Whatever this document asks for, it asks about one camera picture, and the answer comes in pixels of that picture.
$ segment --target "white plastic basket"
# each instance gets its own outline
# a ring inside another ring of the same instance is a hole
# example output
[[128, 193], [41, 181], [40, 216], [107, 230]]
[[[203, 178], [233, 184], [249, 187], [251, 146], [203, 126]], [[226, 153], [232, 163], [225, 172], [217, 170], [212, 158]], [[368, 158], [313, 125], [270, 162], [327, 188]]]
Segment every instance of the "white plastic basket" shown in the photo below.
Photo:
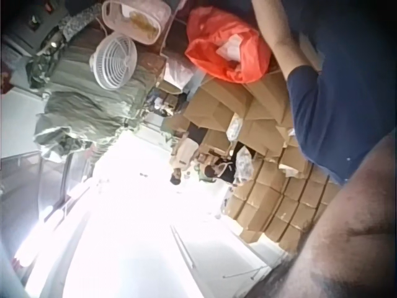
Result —
[[106, 26], [145, 45], [157, 41], [170, 16], [171, 8], [162, 0], [108, 0], [102, 5]]

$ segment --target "white fan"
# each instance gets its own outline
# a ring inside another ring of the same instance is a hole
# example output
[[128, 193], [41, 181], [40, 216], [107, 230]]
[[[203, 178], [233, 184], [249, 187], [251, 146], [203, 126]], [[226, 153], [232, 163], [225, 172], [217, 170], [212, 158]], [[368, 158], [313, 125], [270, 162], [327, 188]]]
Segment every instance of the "white fan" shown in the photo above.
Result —
[[114, 32], [103, 39], [89, 64], [98, 84], [106, 90], [122, 87], [136, 68], [136, 47], [129, 37]]

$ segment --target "white shirt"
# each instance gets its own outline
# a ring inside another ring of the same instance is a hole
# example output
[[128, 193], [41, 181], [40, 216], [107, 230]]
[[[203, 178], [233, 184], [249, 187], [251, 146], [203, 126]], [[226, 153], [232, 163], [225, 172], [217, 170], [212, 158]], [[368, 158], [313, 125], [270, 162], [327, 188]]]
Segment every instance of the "white shirt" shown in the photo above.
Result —
[[199, 145], [192, 139], [186, 138], [183, 140], [175, 156], [172, 156], [169, 161], [172, 168], [187, 171], [190, 168], [190, 160], [197, 149], [199, 149]]

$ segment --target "orange plastic bag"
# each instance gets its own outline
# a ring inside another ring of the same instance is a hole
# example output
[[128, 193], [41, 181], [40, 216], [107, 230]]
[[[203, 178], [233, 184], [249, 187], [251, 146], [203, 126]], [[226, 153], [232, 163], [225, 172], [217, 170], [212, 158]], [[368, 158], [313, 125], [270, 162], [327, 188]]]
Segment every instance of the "orange plastic bag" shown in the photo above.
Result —
[[[238, 17], [214, 7], [200, 7], [187, 23], [189, 46], [185, 54], [210, 75], [232, 83], [255, 82], [266, 73], [271, 50], [259, 32]], [[239, 59], [228, 61], [217, 50], [238, 36]]]

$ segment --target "cable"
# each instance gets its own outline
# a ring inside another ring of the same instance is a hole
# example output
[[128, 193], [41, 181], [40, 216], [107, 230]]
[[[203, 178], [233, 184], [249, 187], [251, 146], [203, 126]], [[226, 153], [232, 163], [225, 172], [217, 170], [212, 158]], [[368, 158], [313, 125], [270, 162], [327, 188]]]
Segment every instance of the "cable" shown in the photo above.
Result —
[[98, 17], [96, 17], [95, 19], [98, 21], [100, 27], [105, 32], [105, 36], [107, 36], [107, 31], [106, 31], [105, 25], [100, 21], [100, 19]]

